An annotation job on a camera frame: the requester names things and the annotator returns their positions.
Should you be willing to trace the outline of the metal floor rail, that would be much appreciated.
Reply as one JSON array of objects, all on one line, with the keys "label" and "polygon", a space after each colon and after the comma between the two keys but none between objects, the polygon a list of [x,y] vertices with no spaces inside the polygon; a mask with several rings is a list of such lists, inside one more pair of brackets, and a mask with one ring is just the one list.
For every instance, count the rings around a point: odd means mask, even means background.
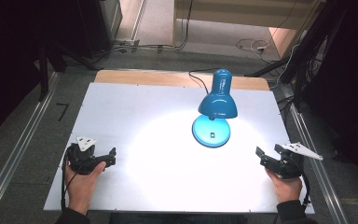
[{"label": "metal floor rail", "polygon": [[26,124],[21,129],[20,136],[8,143],[8,145],[11,146],[11,150],[7,151],[7,158],[0,169],[0,201],[5,194],[9,182],[16,172],[16,169],[19,166],[32,137],[34,136],[34,132],[37,129],[40,120],[43,118],[48,108],[61,76],[62,74],[57,72],[53,72],[51,74],[48,79],[50,90],[47,95],[41,101],[32,106],[32,113],[25,120]]},{"label": "metal floor rail", "polygon": [[[289,103],[283,110],[284,124],[291,143],[301,143],[311,151],[319,153],[310,135],[305,118],[296,107]],[[323,161],[305,159],[305,172],[310,180],[310,206],[313,206],[314,218],[325,220],[326,224],[350,224],[339,201],[332,181]]]}]

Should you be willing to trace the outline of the blue desk lamp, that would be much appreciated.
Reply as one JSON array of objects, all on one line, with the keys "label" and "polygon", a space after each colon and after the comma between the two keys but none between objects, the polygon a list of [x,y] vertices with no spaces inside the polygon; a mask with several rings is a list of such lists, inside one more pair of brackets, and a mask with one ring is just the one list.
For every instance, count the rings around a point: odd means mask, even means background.
[{"label": "blue desk lamp", "polygon": [[230,138],[227,119],[238,116],[236,103],[230,95],[231,82],[232,74],[227,69],[213,73],[212,89],[201,101],[200,115],[192,124],[192,134],[203,146],[221,147]]}]

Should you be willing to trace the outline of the person's right hand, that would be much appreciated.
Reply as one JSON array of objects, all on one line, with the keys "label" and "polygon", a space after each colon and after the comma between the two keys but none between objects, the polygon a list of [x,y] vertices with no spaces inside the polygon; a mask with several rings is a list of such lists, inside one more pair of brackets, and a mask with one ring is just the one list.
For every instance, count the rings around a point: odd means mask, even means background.
[{"label": "person's right hand", "polygon": [[273,189],[279,203],[297,201],[302,190],[302,181],[297,178],[280,179],[277,174],[265,169],[272,181]]}]

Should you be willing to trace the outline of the grey power strip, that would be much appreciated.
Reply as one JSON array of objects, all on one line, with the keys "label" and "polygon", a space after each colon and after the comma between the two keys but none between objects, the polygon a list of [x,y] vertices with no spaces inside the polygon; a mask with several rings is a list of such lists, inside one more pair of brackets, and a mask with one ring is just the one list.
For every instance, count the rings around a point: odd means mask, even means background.
[{"label": "grey power strip", "polygon": [[139,47],[140,40],[115,40],[113,50],[136,49]]}]

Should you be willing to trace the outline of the white table board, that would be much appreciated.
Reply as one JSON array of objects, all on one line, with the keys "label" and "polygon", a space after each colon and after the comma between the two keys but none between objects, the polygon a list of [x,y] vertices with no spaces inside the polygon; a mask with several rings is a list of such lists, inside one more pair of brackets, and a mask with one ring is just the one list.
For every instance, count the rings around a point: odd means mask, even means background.
[{"label": "white table board", "polygon": [[277,200],[255,151],[276,157],[289,137],[271,91],[234,90],[238,116],[218,148],[192,123],[201,88],[92,83],[69,138],[95,139],[117,162],[98,178],[90,207],[117,212],[273,213]]}]

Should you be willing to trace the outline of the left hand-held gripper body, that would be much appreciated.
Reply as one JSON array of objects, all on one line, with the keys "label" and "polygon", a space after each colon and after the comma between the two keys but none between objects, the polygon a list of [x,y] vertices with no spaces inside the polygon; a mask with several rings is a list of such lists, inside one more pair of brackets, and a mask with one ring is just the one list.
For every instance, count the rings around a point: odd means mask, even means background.
[{"label": "left hand-held gripper body", "polygon": [[76,142],[67,148],[67,158],[73,171],[80,175],[90,174],[102,161],[108,163],[107,156],[94,156],[96,140],[77,137]]}]

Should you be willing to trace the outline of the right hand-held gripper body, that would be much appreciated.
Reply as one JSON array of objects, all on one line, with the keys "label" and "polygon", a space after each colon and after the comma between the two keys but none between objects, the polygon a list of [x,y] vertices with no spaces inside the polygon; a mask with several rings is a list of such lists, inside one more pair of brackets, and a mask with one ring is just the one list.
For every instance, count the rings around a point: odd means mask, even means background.
[{"label": "right hand-held gripper body", "polygon": [[304,158],[322,161],[323,156],[315,153],[300,143],[276,144],[274,150],[281,156],[279,169],[276,174],[282,179],[291,179],[302,176]]}]

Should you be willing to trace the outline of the person's left hand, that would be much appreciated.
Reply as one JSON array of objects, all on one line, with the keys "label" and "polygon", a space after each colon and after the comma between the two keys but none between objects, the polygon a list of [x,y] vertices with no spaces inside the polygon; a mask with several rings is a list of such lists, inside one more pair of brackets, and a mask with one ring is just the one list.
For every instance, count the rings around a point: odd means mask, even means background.
[{"label": "person's left hand", "polygon": [[103,172],[105,165],[106,163],[102,161],[89,175],[78,175],[71,169],[69,163],[66,163],[65,183],[69,195],[68,207],[70,209],[84,216],[88,213],[97,179]]}]

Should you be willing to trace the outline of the light wooden furniture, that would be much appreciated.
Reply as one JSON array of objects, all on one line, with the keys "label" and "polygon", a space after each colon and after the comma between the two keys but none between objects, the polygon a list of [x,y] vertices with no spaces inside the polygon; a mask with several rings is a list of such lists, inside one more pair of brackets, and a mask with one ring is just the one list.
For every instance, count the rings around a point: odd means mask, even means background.
[{"label": "light wooden furniture", "polygon": [[272,42],[281,58],[309,30],[323,9],[325,0],[174,0],[172,44],[176,36],[176,20],[190,18],[196,21],[213,21],[268,27]]}]

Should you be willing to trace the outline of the black metal stand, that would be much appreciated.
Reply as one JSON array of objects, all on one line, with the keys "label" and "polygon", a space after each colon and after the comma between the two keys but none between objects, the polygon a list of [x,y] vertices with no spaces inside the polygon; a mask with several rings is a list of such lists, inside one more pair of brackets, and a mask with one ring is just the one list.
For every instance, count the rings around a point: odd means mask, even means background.
[{"label": "black metal stand", "polygon": [[278,81],[282,84],[289,84],[293,79],[296,80],[292,104],[299,110],[308,63],[316,55],[316,51],[324,40],[338,27],[345,15],[347,3],[348,0],[327,0],[303,39],[291,48],[289,56],[248,75],[248,77],[261,77],[284,65],[285,69],[280,74]]},{"label": "black metal stand", "polygon": [[90,70],[100,71],[100,68],[87,62],[79,55],[75,54],[61,43],[50,40],[41,39],[38,44],[38,59],[39,59],[39,74],[40,74],[40,96],[38,101],[42,102],[47,98],[49,93],[48,84],[48,65],[50,64],[54,71],[64,72],[66,70],[66,63],[62,55],[68,55],[78,63],[84,65]]}]

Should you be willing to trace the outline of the dark cabinet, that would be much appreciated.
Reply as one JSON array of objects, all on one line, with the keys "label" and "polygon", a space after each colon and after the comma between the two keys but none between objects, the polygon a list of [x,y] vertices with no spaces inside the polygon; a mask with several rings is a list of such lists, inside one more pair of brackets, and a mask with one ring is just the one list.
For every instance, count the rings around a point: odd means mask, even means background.
[{"label": "dark cabinet", "polygon": [[84,55],[92,58],[112,48],[123,15],[119,0],[77,0],[85,29]]}]

